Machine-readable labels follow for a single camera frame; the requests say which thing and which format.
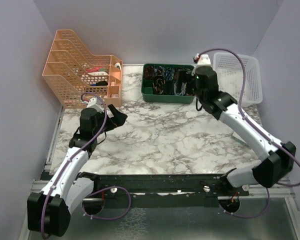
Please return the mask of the black floral necktie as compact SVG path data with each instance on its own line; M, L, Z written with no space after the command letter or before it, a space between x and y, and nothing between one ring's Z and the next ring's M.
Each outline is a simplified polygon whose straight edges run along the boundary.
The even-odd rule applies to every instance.
M153 93L155 95L163 95L164 94L164 85L165 85L164 78L162 76L156 76L153 79L153 83L152 83Z

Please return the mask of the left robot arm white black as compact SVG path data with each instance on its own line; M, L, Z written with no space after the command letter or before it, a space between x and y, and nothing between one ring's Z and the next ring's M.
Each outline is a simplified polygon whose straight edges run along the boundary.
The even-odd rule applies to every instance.
M71 214L85 196L96 197L101 186L95 177L80 176L79 171L98 145L98 136L125 124L127 115L108 105L112 113L96 104L80 113L79 127L71 138L65 158L51 180L27 199L27 228L40 232L44 240L61 237L67 231Z

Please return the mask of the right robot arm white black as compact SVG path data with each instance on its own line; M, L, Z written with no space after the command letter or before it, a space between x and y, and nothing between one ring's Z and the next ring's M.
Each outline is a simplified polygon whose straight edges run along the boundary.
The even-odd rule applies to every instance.
M220 91L217 73L211 66L201 65L192 71L179 69L176 79L189 84L202 109L234 130L260 160L259 164L227 172L219 184L224 195L232 195L243 185L270 188L293 169L296 146L273 137L239 107L234 97Z

